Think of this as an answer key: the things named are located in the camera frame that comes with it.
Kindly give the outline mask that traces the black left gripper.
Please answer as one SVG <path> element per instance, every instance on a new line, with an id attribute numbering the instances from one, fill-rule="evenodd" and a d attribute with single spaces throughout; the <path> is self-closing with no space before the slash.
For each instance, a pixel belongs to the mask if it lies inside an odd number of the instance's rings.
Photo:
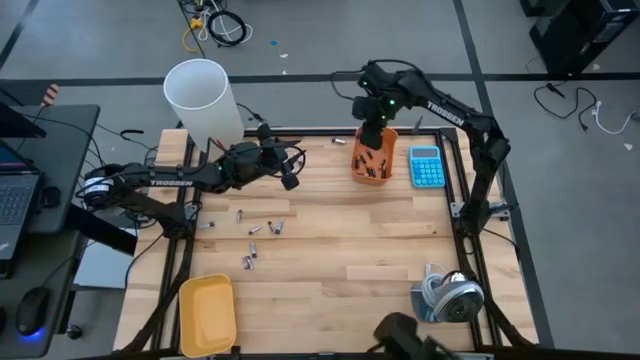
<path id="1" fill-rule="evenodd" d="M 305 150 L 298 147 L 300 141 L 285 141 L 273 136 L 267 122 L 259 122 L 256 135 L 262 173 L 279 178 L 287 191 L 296 188 L 299 180 L 295 170 L 301 170 L 306 161 Z"/>

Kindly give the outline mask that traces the orange plastic bin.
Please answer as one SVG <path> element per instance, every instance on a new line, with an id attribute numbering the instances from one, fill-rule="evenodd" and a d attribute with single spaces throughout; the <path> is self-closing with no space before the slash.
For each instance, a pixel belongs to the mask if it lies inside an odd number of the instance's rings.
<path id="1" fill-rule="evenodd" d="M 352 179 L 361 184 L 382 186 L 386 184 L 393 176 L 393 162 L 394 162 L 394 150 L 396 141 L 399 137 L 398 133 L 392 128 L 385 128 L 383 131 L 383 145 L 381 149 L 374 150 L 366 147 L 360 142 L 359 128 L 355 133 L 355 141 L 353 145 L 352 162 L 351 162 L 351 174 Z M 371 160 L 366 154 L 366 151 L 370 151 L 374 159 Z M 353 169 L 354 158 L 359 159 L 359 169 Z M 386 179 L 381 178 L 381 172 L 379 166 L 383 160 L 386 159 Z M 373 168 L 376 172 L 376 178 L 368 177 L 365 173 L 365 166 Z"/>

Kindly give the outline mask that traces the blue calculator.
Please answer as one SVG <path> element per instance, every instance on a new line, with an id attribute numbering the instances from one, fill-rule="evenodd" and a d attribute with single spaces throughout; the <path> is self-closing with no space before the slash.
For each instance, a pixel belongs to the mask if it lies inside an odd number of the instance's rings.
<path id="1" fill-rule="evenodd" d="M 418 189 L 443 188 L 444 165 L 437 146 L 411 146 L 408 151 L 412 185 Z"/>

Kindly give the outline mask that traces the white lamp with wooden base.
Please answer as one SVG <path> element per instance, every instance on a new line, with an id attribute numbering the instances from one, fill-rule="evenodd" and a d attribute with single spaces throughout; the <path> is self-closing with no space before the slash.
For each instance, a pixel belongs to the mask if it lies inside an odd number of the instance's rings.
<path id="1" fill-rule="evenodd" d="M 225 148 L 244 137 L 233 90 L 224 68 L 208 59 L 191 59 L 175 65 L 166 75 L 163 92 L 196 147 L 217 159 Z"/>

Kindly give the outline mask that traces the yellow plastic bin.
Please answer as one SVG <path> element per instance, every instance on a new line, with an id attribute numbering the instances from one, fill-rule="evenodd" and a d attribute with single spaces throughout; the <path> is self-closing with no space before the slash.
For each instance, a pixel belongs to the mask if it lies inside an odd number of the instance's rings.
<path id="1" fill-rule="evenodd" d="M 185 281 L 179 289 L 180 347 L 199 358 L 229 351 L 237 324 L 231 279 L 213 274 Z"/>

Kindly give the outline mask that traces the black computer tower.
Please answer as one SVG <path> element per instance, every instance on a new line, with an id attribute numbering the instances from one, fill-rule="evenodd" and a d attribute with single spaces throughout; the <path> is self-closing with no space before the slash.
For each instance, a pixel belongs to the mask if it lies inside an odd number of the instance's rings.
<path id="1" fill-rule="evenodd" d="M 640 17 L 636 0 L 578 0 L 574 10 L 583 27 L 579 55 L 590 60 Z"/>
<path id="2" fill-rule="evenodd" d="M 606 48 L 596 38 L 604 29 L 601 9 L 567 4 L 540 17 L 529 31 L 549 74 L 579 74 Z"/>

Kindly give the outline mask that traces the white box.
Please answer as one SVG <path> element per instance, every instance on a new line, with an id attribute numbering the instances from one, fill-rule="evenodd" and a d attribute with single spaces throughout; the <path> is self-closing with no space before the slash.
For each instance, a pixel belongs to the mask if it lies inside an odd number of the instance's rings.
<path id="1" fill-rule="evenodd" d="M 84 249 L 73 284 L 123 290 L 125 275 L 133 258 L 133 255 L 90 240 Z"/>

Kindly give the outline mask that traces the black desk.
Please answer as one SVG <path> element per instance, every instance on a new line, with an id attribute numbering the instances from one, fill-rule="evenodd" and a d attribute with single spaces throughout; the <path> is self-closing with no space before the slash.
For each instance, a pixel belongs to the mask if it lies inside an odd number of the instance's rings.
<path id="1" fill-rule="evenodd" d="M 12 109 L 28 120 L 35 120 L 47 135 L 25 141 L 9 139 L 7 143 L 44 173 L 45 187 L 60 190 L 60 204 L 55 208 L 36 207 L 26 233 L 44 235 L 79 230 L 88 235 L 91 228 L 102 224 L 103 220 L 73 204 L 72 199 L 100 107 L 59 105 L 42 109 L 38 106 L 14 106 Z"/>

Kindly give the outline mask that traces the small black device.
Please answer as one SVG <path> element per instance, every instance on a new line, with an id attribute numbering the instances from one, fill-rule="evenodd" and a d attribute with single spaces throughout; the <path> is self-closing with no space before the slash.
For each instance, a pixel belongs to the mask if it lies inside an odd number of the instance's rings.
<path id="1" fill-rule="evenodd" d="M 56 208 L 61 202 L 61 191 L 56 186 L 47 186 L 41 189 L 39 195 L 39 207 L 43 209 Z"/>

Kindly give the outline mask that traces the black laptop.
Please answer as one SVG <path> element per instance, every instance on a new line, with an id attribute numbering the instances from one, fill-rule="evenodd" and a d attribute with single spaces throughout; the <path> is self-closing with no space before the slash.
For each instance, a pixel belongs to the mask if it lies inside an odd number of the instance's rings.
<path id="1" fill-rule="evenodd" d="M 0 279 L 11 277 L 40 179 L 40 171 L 0 139 Z"/>

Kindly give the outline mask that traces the black computer mouse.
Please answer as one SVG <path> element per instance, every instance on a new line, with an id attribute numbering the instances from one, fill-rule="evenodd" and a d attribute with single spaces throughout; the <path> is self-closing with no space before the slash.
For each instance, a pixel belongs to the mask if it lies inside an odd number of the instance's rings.
<path id="1" fill-rule="evenodd" d="M 34 335 L 43 327 L 49 299 L 50 290 L 43 286 L 34 287 L 24 294 L 15 318 L 15 327 L 20 335 Z"/>

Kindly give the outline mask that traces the black aluminium rig frame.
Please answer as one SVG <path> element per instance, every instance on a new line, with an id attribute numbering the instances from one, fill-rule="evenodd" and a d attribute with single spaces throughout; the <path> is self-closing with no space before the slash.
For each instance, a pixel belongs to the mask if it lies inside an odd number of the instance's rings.
<path id="1" fill-rule="evenodd" d="M 190 273 L 225 274 L 232 282 L 236 344 L 244 354 L 362 352 L 391 312 L 410 313 L 409 291 L 425 265 L 445 271 L 461 258 L 482 256 L 477 272 L 506 317 L 529 341 L 539 339 L 508 221 L 493 220 L 478 245 L 457 249 L 450 203 L 468 196 L 474 173 L 461 132 L 403 129 L 393 176 L 382 186 L 357 183 L 349 169 L 349 128 L 289 128 L 307 152 L 299 186 L 286 191 L 273 178 L 239 191 L 204 195 Z M 338 138 L 345 145 L 332 143 Z M 411 146 L 437 146 L 444 165 L 443 188 L 412 185 Z M 243 211 L 241 223 L 236 213 Z M 283 219 L 281 234 L 270 232 Z M 262 225 L 253 235 L 248 232 Z M 254 269 L 242 257 L 257 248 Z"/>

